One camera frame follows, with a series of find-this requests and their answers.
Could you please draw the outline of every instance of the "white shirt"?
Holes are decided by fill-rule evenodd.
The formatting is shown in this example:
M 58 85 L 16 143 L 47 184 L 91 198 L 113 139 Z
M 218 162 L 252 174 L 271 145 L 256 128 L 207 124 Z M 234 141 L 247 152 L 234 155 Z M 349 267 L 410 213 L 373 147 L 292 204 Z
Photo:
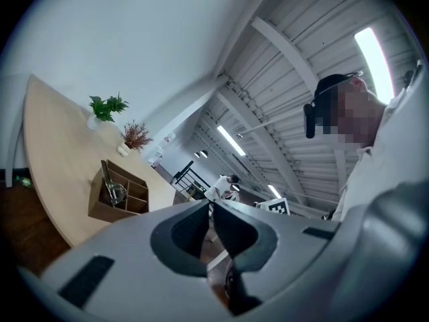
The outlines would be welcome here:
M 214 201 L 215 199 L 219 199 L 216 194 L 216 189 L 219 189 L 221 196 L 225 193 L 225 191 L 229 190 L 231 184 L 228 182 L 228 176 L 221 176 L 213 186 L 211 186 L 204 195 L 210 201 Z
M 358 149 L 356 163 L 333 221 L 342 221 L 349 209 L 367 206 L 381 193 L 403 182 L 429 178 L 429 78 L 422 69 L 414 88 L 402 91 L 386 107 L 374 146 Z

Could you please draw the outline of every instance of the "potted plant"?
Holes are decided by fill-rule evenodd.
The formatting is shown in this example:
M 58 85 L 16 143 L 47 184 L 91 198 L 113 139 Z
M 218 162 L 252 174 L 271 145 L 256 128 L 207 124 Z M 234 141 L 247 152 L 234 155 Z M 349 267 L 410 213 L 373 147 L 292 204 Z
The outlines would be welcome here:
M 153 141 L 148 137 L 149 130 L 146 129 L 144 123 L 137 124 L 134 120 L 125 124 L 125 132 L 121 132 L 123 143 L 118 146 L 117 151 L 122 156 L 128 156 L 131 149 L 136 149 L 140 152 L 147 144 Z
M 122 101 L 119 93 L 117 97 L 110 97 L 107 100 L 101 100 L 100 97 L 91 97 L 93 100 L 89 104 L 93 108 L 93 114 L 88 118 L 86 126 L 91 130 L 95 130 L 102 121 L 114 121 L 111 113 L 121 113 L 128 108 L 128 101 Z

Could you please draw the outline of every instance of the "corrugated metal ceiling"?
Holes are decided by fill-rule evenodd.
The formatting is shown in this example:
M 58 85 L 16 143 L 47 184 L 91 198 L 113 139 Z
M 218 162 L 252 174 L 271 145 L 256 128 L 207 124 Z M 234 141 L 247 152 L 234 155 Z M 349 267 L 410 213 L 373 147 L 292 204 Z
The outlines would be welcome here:
M 416 57 L 405 31 L 385 0 L 281 0 L 264 18 L 282 32 L 320 77 L 356 70 L 364 72 L 369 89 L 373 82 L 364 57 L 353 35 L 371 26 L 385 53 L 394 88 L 402 89 L 402 77 L 414 69 Z M 288 118 L 266 127 L 272 138 L 292 165 L 311 207 L 330 211 L 339 201 L 339 177 L 332 148 L 322 140 L 305 138 L 302 106 L 312 93 L 283 54 L 262 34 L 249 26 L 244 41 L 237 45 L 225 65 L 225 73 L 235 82 L 229 88 L 243 100 L 264 123 L 287 115 Z M 203 115 L 213 118 L 231 135 L 245 128 L 221 101 L 213 97 Z M 216 130 L 203 121 L 197 123 L 214 142 L 214 149 L 223 154 L 230 151 Z M 248 159 L 281 194 L 296 201 L 279 170 L 251 133 L 237 140 Z M 355 152 L 346 153 L 347 177 L 357 161 Z

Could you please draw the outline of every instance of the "metal utensil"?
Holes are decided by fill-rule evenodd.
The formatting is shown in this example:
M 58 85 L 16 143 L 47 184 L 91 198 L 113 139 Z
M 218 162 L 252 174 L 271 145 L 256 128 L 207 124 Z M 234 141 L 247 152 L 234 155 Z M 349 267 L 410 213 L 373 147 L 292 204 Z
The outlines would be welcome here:
M 107 191 L 109 192 L 110 202 L 115 206 L 125 199 L 127 190 L 121 184 L 112 181 L 109 170 L 107 169 L 107 163 L 104 160 L 101 160 L 101 172 L 103 173 Z

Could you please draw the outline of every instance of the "ceiling light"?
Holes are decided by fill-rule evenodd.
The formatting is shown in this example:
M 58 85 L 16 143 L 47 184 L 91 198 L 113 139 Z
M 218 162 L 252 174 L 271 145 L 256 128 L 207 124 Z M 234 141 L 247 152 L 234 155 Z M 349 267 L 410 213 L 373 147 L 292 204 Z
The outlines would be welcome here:
M 229 135 L 229 133 L 227 133 L 227 131 L 223 128 L 223 126 L 219 126 L 217 129 L 223 135 L 223 137 L 225 137 L 227 139 L 227 141 L 230 143 L 230 145 L 232 145 L 232 147 L 234 147 L 234 149 L 239 153 L 240 156 L 246 155 L 246 153 L 244 153 L 243 149 L 240 148 L 240 146 L 236 143 L 236 141 L 234 141 L 234 139 Z
M 269 189 L 270 189 L 271 191 L 273 191 L 274 195 L 275 195 L 277 198 L 281 198 L 281 197 L 282 197 L 282 196 L 280 196 L 280 195 L 279 195 L 279 193 L 277 192 L 277 190 L 274 188 L 274 186 L 273 186 L 273 185 L 268 185 L 268 187 L 269 187 Z
M 355 39 L 371 71 L 377 98 L 382 103 L 390 103 L 394 96 L 393 85 L 389 67 L 374 31 L 371 28 L 366 28 L 355 34 Z

